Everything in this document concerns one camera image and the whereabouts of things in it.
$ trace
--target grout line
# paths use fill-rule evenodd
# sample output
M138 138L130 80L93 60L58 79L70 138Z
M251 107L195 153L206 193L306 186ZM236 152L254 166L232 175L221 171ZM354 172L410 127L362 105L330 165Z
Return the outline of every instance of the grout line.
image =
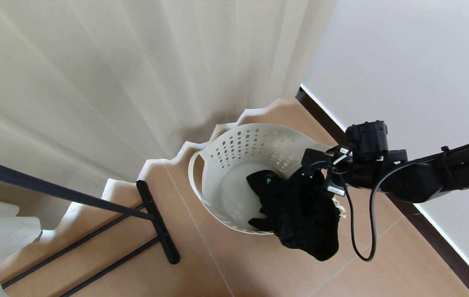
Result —
M383 233L381 233L381 235L378 236L378 239L381 239L381 237L383 237L383 235L385 235L385 233L387 233L390 229L392 229L392 227L394 227L402 218L404 218L404 215L401 215L400 218L398 218L398 220L396 220L396 222L393 222L385 231L383 231ZM363 248L361 250L361 252L364 252L370 245L366 246L365 248ZM324 282L319 288L317 288L315 291L313 291L312 294L308 295L308 297L312 297L315 293L317 293L319 290L323 289L323 287L329 283L331 280L333 280L336 276L338 276L346 267L348 267L348 265L350 265L351 263L353 263L353 261L359 259L359 257L355 256L353 259L351 259L350 261L348 261L348 263L346 263L341 269L339 269L339 271L337 271L331 278L329 278L326 282Z
M196 223L195 219L193 218L193 216L191 214L191 211L189 210L189 207L187 206L187 203L185 203L185 199L183 199L183 196L180 193L180 189L178 188L178 186L176 186L176 183L174 182L174 179L172 178L172 175L170 174L170 171L167 168L165 162L163 162L163 166L165 167L165 170L169 174L170 180L172 181L172 184L174 184L174 187L176 188L176 191L178 192L178 195L180 195L180 199L183 202L183 205L185 205L185 208L187 209L187 212L189 213L189 216L191 217L192 222L195 224L195 227L198 230L198 233L200 234L200 237L202 238L203 244L205 244L205 247L207 248L207 251L209 252L209 255L211 256L212 261L214 262L214 265L216 265L216 268L218 269L218 272L220 273L220 276L222 277L223 282L227 286L227 289L229 290L229 293L231 293L232 297L235 297L235 295L233 294L233 291L231 290L231 287L229 287L229 284L227 283L227 279L225 278L225 276L222 273L222 269L220 269L220 265L218 265L218 262L216 262L216 258L214 258L214 255L212 254L212 251L209 248L209 245L205 241L205 238L203 237L203 234L201 233L200 228L198 228L198 224Z

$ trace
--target white plastic basket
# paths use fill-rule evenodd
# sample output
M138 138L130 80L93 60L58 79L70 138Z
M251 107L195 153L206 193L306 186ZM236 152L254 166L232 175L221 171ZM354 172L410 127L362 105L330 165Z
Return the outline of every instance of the white plastic basket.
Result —
M251 218L265 215L259 212L259 198L246 177L267 169L287 179L300 168L304 150L308 148L326 151L331 147L284 126L237 126L192 156L189 163L191 187L203 206L227 227L244 233L272 234L248 224ZM198 156L204 161L202 192L194 179Z

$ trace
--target black fabric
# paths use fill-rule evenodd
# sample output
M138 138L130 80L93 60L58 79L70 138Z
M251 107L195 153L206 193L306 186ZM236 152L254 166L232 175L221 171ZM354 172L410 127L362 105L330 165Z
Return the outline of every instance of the black fabric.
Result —
M273 231L287 248L298 248L319 261L339 250L339 210L333 194L323 189L324 176L313 178L297 170L286 181L273 171L249 175L249 186L259 196L266 218L253 218L249 224L262 231Z

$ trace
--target black cable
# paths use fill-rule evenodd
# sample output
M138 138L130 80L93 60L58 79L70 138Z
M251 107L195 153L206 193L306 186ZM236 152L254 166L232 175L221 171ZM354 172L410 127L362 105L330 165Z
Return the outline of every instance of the black cable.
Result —
M372 261L372 259L374 258L374 255L375 255L376 246L378 245L378 238L377 238L376 229L375 229L375 214L374 214L374 205L375 205L375 203L374 202L375 202L375 194L378 191L381 184L383 183L383 181L385 181L389 176L393 175L397 171L400 171L401 169L404 169L404 168L407 168L409 166L416 165L416 164L419 164L419 163L427 162L429 160L434 160L435 158L438 158L439 156L442 156L442 154L440 153L440 154L428 156L428 157L425 157L425 158L419 158L419 159L416 159L416 160L412 160L411 162L402 163L399 166L392 169L391 171L388 171L374 185L374 187L372 188L372 191L370 192L370 202L369 202L369 206L368 206L368 208L370 209L370 229L372 231L372 248L370 249L370 255L367 258L365 258L365 257L363 257L363 255L361 255L361 253L357 249L357 245L355 244L354 207L352 205L352 199L350 197L350 194L348 193L348 186L346 186L346 183L344 182L344 178L342 178L342 175L339 175L340 180L342 182L342 186L344 187L344 192L346 194L346 198L348 199L348 203L350 204L350 223L351 223L350 233L352 235L352 246L354 248L355 253L357 254L357 256L359 258L361 258L361 260L363 260L365 262Z

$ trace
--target beige curtain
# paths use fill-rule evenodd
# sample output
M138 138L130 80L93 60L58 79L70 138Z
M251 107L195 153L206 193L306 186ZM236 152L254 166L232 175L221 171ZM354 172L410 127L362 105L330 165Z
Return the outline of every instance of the beige curtain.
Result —
M293 97L336 0L0 0L0 164L99 196Z

